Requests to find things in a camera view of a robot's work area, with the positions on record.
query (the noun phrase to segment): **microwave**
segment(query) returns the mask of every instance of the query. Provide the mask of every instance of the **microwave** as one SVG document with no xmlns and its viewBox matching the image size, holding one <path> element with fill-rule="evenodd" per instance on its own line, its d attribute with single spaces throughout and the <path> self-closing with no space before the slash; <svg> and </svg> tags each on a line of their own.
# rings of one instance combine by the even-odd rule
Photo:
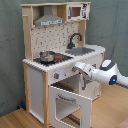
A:
<svg viewBox="0 0 128 128">
<path fill-rule="evenodd" d="M 89 18 L 89 3 L 67 5 L 67 21 Z"/>
</svg>

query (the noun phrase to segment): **stovetop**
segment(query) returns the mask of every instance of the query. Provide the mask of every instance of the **stovetop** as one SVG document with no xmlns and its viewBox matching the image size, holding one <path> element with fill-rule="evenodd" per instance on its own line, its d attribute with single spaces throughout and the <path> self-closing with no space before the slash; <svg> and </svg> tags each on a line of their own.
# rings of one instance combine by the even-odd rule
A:
<svg viewBox="0 0 128 128">
<path fill-rule="evenodd" d="M 55 64 L 58 64 L 58 63 L 62 63 L 64 61 L 67 61 L 67 60 L 70 60 L 70 59 L 73 59 L 73 57 L 70 57 L 70 56 L 67 56 L 67 55 L 63 55 L 63 54 L 60 54 L 62 55 L 62 60 L 61 61 L 58 61 L 58 62 L 43 62 L 41 61 L 41 58 L 36 58 L 36 59 L 33 59 L 34 62 L 37 62 L 43 66 L 46 66 L 46 67 L 49 67 L 49 66 L 52 66 L 52 65 L 55 65 Z"/>
</svg>

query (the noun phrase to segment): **patterned backsplash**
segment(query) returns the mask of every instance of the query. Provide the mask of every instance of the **patterned backsplash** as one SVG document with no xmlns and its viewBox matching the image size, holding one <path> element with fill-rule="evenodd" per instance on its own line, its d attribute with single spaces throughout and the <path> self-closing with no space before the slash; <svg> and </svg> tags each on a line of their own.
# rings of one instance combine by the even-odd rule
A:
<svg viewBox="0 0 128 128">
<path fill-rule="evenodd" d="M 33 58 L 39 57 L 41 51 L 66 50 L 70 37 L 78 33 L 79 22 L 35 27 L 31 31 Z M 78 36 L 73 38 L 73 43 L 78 46 Z"/>
</svg>

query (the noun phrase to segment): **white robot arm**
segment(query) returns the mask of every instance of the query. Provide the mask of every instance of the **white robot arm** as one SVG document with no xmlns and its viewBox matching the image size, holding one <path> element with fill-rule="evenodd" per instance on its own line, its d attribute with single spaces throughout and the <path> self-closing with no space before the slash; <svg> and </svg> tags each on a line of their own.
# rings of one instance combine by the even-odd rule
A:
<svg viewBox="0 0 128 128">
<path fill-rule="evenodd" d="M 107 85 L 121 84 L 128 87 L 128 77 L 122 76 L 117 64 L 111 60 L 105 60 L 99 69 L 82 62 L 77 62 L 74 67 L 86 79 Z"/>
</svg>

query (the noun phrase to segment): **oven door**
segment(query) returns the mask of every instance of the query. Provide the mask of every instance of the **oven door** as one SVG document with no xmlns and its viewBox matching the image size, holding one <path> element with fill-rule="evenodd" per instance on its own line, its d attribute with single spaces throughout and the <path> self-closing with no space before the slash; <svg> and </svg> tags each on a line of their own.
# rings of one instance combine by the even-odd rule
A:
<svg viewBox="0 0 128 128">
<path fill-rule="evenodd" d="M 67 20 L 79 20 L 82 18 L 83 4 L 67 5 Z"/>
<path fill-rule="evenodd" d="M 90 128 L 92 100 L 60 88 L 49 86 L 50 125 L 55 128 L 75 128 L 61 121 L 81 109 L 80 128 Z"/>
</svg>

